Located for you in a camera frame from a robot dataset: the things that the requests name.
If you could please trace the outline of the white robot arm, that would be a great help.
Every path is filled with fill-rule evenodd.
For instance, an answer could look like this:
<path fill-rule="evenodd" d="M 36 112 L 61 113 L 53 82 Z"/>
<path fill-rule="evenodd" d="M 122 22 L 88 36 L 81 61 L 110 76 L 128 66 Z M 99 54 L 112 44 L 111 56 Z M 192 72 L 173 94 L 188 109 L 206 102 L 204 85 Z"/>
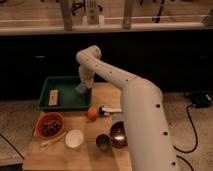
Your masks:
<path fill-rule="evenodd" d="M 103 62 L 96 45 L 79 51 L 76 60 L 82 82 L 90 82 L 97 74 L 121 90 L 132 171 L 180 171 L 161 90 L 147 79 Z"/>

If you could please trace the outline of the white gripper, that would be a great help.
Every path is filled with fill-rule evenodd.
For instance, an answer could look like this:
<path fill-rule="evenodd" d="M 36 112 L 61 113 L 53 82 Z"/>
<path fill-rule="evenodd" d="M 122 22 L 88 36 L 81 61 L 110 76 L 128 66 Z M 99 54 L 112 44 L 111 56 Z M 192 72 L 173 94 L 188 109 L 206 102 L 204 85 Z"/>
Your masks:
<path fill-rule="evenodd" d="M 91 89 L 94 83 L 94 75 L 95 73 L 89 70 L 86 67 L 79 67 L 79 77 L 81 81 L 86 81 L 86 86 L 88 89 Z"/>

